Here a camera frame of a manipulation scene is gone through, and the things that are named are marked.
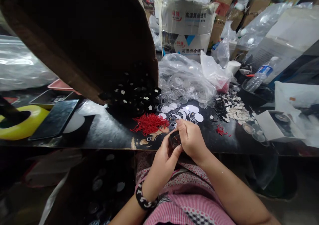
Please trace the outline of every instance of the plastic water bottle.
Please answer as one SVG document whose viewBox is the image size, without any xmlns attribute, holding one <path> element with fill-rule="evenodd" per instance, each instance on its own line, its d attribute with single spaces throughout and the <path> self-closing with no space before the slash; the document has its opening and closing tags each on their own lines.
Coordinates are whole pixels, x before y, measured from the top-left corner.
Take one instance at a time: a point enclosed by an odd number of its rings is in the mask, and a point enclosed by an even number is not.
<svg viewBox="0 0 319 225">
<path fill-rule="evenodd" d="M 273 57 L 270 61 L 263 64 L 245 85 L 245 90 L 253 93 L 262 82 L 275 70 L 278 57 Z"/>
</svg>

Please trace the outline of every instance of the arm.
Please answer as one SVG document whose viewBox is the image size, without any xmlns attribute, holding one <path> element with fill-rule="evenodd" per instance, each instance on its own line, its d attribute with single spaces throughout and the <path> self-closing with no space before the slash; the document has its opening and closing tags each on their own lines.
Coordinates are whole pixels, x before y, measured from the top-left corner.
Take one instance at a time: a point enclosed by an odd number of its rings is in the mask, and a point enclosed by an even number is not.
<svg viewBox="0 0 319 225">
<path fill-rule="evenodd" d="M 224 209 L 237 224 L 279 224 L 258 197 L 206 147 L 200 128 L 178 120 L 184 151 L 207 174 Z"/>
<path fill-rule="evenodd" d="M 177 160 L 183 151 L 181 145 L 176 147 L 173 152 L 169 150 L 168 138 L 174 131 L 175 130 L 165 136 L 161 147 L 155 154 L 151 169 L 142 185 L 143 197 L 149 202 L 155 201 L 161 190 L 168 183 L 174 172 Z M 143 210 L 137 202 L 136 196 L 133 195 L 110 222 L 110 225 L 141 224 L 146 216 L 146 213 L 147 212 Z"/>
</svg>

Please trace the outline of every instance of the pink tray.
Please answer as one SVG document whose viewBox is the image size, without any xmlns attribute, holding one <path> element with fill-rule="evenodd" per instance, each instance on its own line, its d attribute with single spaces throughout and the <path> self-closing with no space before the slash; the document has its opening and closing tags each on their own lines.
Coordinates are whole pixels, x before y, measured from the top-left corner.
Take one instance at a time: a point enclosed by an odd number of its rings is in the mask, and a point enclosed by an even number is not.
<svg viewBox="0 0 319 225">
<path fill-rule="evenodd" d="M 65 84 L 61 79 L 57 79 L 55 82 L 53 82 L 52 84 L 48 85 L 49 89 L 53 89 L 53 90 L 66 90 L 66 91 L 74 91 L 75 93 L 77 93 L 78 95 L 80 95 L 80 93 L 76 92 L 73 88 L 71 88 L 70 86 L 68 86 L 67 84 Z"/>
</svg>

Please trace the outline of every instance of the pink checkered shirt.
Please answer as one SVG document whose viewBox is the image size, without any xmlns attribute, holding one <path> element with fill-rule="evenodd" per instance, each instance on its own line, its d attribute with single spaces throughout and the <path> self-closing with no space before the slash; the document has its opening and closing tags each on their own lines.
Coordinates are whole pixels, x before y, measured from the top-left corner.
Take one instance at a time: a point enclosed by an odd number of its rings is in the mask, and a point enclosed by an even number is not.
<svg viewBox="0 0 319 225">
<path fill-rule="evenodd" d="M 196 165 L 179 164 L 184 168 L 173 173 L 144 224 L 235 224 L 223 209 L 206 173 Z M 137 173 L 137 184 L 145 179 L 149 170 Z"/>
</svg>

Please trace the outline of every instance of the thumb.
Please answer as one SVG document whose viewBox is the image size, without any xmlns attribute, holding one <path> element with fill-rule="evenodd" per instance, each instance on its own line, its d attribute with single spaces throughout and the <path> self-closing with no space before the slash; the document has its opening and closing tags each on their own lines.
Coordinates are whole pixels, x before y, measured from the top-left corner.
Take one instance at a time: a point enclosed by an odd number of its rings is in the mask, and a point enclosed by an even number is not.
<svg viewBox="0 0 319 225">
<path fill-rule="evenodd" d="M 176 122 L 177 122 L 177 129 L 179 131 L 179 136 L 183 144 L 183 141 L 188 139 L 186 125 L 182 120 L 176 120 Z"/>
<path fill-rule="evenodd" d="M 174 151 L 173 151 L 171 157 L 168 159 L 168 162 L 169 162 L 170 164 L 172 164 L 172 165 L 175 166 L 175 165 L 177 164 L 178 158 L 179 158 L 179 156 L 180 156 L 180 154 L 181 154 L 182 152 L 183 152 L 183 147 L 182 147 L 182 145 L 178 145 L 178 146 L 174 149 Z"/>
</svg>

